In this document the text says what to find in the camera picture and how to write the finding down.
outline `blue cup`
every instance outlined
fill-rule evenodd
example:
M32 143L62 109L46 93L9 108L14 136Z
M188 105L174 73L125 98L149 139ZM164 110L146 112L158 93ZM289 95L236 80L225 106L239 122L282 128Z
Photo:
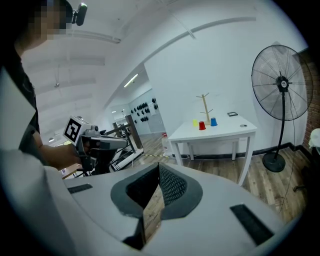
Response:
M218 125L218 124L217 124L216 118L212 117L212 118L211 118L211 126L217 126L217 125Z

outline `fan base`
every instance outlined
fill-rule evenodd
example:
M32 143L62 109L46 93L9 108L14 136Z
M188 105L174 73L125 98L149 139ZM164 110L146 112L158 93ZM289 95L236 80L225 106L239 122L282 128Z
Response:
M277 158L275 159L275 154L276 153L274 152L266 153L262 158L262 162L264 167L270 172L279 173L285 168L286 161L280 154L278 154Z

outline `wooden floor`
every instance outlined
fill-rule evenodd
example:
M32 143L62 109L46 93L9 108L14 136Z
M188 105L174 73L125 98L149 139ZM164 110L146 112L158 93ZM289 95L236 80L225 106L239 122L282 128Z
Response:
M162 155L162 137L161 134L149 134L140 136L143 144L144 153L151 155ZM279 213L281 205L287 191L290 174L293 167L292 177L289 189L283 203L281 212L279 213L284 222L289 222L299 214L301 214L307 203L307 191L305 189L293 192L293 188L302 185L301 170L304 166L309 165L308 159L298 150L293 152L286 148L280 151L280 154L286 161L285 169L279 173L268 171L263 163L263 155L253 156L251 159L248 174L244 180L243 188L248 190L255 197L261 199L270 205L274 211ZM176 164L174 158L140 156L134 161L133 166L148 163L170 163ZM210 173L227 178L233 182L237 182L244 158L231 159L210 159L210 160L194 160L183 159L183 165L201 172ZM149 204L144 209L144 228L146 239L150 239L160 225L160 213L164 208L164 200L162 192L158 186L154 192Z

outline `wooden mug tree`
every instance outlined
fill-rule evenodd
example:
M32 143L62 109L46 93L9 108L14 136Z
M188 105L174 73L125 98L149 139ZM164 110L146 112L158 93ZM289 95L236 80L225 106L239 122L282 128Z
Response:
M201 96L196 96L197 98L202 98L203 100L203 104L204 104L204 109L205 109L205 112L200 112L202 114L206 114L206 121L204 122L204 124L206 126L209 126L210 125L210 118L209 118L209 113L214 110L214 109L211 109L210 111L208 111L208 108L207 108L207 103L206 103L206 96L209 94L209 92L206 94L206 95L201 95Z

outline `brick wall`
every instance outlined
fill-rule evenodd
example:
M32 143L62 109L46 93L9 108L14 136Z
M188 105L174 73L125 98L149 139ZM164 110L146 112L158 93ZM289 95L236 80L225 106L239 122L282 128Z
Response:
M309 140L310 140L310 134L311 132L316 129L320 128L320 77L318 69L313 62L308 49L302 51L299 53L299 55L305 60L306 65L302 65L303 73L305 74L304 78L306 81L306 90L307 90L307 97L310 97L312 95L312 100L310 103L310 107L308 109L308 117L306 121L306 130L305 135L303 139L303 146L311 152L309 149ZM308 86L308 82L313 81L313 90L310 89L310 86Z

